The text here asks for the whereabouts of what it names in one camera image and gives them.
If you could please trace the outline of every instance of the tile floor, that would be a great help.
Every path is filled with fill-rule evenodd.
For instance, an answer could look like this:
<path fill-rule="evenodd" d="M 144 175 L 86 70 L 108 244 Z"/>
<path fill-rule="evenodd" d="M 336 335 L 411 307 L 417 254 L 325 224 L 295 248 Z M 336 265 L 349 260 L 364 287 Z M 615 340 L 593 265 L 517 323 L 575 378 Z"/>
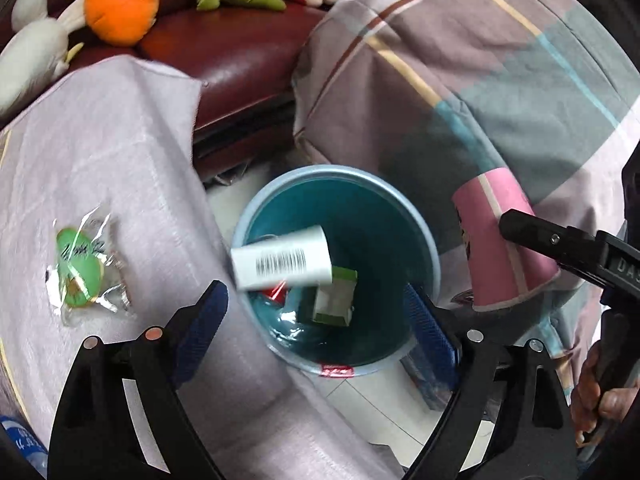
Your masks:
<path fill-rule="evenodd" d="M 256 164 L 232 186 L 214 186 L 207 191 L 213 214 L 228 243 L 249 200 L 284 169 L 295 166 L 295 161 L 295 155 L 289 154 L 284 160 Z M 424 403 L 400 363 L 347 380 L 310 378 L 364 439 L 387 444 L 405 466 L 414 461 L 440 417 L 440 412 L 430 410 Z M 492 423 L 481 423 L 463 468 L 480 462 L 492 430 Z"/>

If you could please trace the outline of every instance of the green and white box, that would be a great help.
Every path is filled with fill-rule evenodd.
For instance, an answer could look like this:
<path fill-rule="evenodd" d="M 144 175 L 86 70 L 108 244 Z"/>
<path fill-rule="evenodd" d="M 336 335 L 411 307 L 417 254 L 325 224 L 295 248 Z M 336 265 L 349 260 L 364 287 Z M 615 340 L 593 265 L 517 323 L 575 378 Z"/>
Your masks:
<path fill-rule="evenodd" d="M 353 313 L 353 291 L 358 282 L 355 270 L 333 267 L 333 280 L 316 293 L 313 320 L 333 326 L 349 326 Z"/>

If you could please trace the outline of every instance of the blue trash can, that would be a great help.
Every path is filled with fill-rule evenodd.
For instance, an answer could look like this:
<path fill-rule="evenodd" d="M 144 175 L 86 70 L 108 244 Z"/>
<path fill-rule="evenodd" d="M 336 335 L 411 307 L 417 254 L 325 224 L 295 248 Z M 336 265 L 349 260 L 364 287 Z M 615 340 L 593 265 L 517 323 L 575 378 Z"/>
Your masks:
<path fill-rule="evenodd" d="M 398 361 L 415 345 L 402 311 L 404 285 L 420 284 L 432 298 L 440 290 L 438 253 L 424 219 L 372 174 L 309 166 L 276 178 L 251 200 L 232 247 L 315 225 L 324 229 L 332 264 L 358 272 L 351 324 L 299 319 L 299 288 L 281 308 L 258 292 L 241 293 L 263 339 L 287 363 L 317 375 L 364 375 Z"/>

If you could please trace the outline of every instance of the green packaged snack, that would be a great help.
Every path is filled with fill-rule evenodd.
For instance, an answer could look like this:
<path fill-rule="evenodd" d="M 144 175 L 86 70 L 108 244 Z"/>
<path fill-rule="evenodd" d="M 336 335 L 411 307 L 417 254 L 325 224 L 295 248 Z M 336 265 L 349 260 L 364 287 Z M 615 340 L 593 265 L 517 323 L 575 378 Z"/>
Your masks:
<path fill-rule="evenodd" d="M 58 229 L 54 223 L 56 264 L 47 269 L 46 286 L 49 301 L 65 325 L 103 309 L 114 314 L 129 311 L 124 265 L 111 243 L 110 219 L 98 207 L 77 227 Z"/>

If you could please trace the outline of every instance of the red label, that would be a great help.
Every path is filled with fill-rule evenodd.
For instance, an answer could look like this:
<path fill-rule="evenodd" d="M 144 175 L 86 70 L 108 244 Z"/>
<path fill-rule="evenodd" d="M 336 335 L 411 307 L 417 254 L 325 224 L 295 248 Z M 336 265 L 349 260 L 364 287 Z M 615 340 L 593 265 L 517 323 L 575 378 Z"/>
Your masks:
<path fill-rule="evenodd" d="M 284 306 L 285 302 L 287 301 L 286 285 L 287 285 L 286 282 L 280 282 L 273 288 L 263 290 L 262 293 L 274 303 L 278 303 Z"/>
<path fill-rule="evenodd" d="M 344 365 L 322 365 L 321 377 L 349 379 L 355 375 L 353 368 Z"/>

